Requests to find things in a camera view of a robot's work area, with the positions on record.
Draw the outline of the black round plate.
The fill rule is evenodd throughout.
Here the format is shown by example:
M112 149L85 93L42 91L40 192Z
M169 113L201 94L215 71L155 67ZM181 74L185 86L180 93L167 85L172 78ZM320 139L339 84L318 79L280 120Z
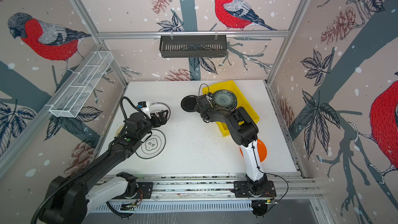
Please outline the black round plate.
M185 112L196 112L195 108L197 106L197 97L195 95L188 95L181 100L180 105Z

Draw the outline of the teal patterned plate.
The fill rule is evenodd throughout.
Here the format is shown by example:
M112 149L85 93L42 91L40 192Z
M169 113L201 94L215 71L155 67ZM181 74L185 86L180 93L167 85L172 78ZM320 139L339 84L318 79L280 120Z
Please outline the teal patterned plate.
M230 90L218 90L212 94L211 103L214 107L234 110L238 105L236 95Z

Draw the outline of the white plate black flower outline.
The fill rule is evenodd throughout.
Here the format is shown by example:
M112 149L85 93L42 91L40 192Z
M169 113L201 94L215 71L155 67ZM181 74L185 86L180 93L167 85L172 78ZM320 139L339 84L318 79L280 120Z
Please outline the white plate black flower outline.
M135 152L141 159L152 159L158 156L166 145L166 137L160 130L153 129L152 133L144 138L144 142Z

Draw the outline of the yellow plastic bin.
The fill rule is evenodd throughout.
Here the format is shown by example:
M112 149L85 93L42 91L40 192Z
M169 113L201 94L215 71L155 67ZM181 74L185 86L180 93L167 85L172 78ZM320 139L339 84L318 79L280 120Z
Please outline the yellow plastic bin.
M235 82L233 81L228 81L228 82L222 82L222 83L218 83L215 85L212 85L211 87L209 87L209 89L215 89L215 92L218 90L230 90L232 91L236 97L237 97L237 101L238 101L238 105L236 108L238 107L243 107L247 113L249 114L249 116L252 118L252 120L257 123L259 120L259 116L257 115L257 113L254 111L254 109L252 108L252 106L248 103L248 101L246 100L246 98L243 96L243 94L241 93L241 91L239 90L239 88L237 87L237 85L235 84ZM224 123L220 123L220 122L216 122L217 125L219 126L221 133L224 137L230 135L226 124Z

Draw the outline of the orange plate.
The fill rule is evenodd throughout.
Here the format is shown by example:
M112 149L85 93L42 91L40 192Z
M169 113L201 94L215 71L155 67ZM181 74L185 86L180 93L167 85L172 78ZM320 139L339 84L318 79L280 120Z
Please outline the orange plate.
M267 148L259 139L250 142L248 146L240 145L239 149L246 164L260 164L267 157Z

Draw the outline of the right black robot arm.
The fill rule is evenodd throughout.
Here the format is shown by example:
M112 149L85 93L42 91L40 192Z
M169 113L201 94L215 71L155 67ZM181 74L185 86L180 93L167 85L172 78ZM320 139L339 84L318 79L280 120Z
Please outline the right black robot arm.
M211 105L207 96L196 97L194 110L200 113L205 122L220 122L227 126L233 141L240 147L246 164L246 178L252 195L264 193L268 179L260 163L258 133L256 123L243 107L226 110Z

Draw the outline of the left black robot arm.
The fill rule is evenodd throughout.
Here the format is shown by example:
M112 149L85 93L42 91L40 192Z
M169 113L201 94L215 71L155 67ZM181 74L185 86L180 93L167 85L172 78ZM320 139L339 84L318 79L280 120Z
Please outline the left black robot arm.
M152 133L153 128L165 125L170 110L151 113L146 102L133 108L130 116L121 111L124 125L120 133L111 141L107 150L85 168L69 177L58 176L49 185L45 199L35 211L31 223L38 220L46 224L80 224L94 206L87 195L95 184L115 166L128 159L142 145L143 138Z

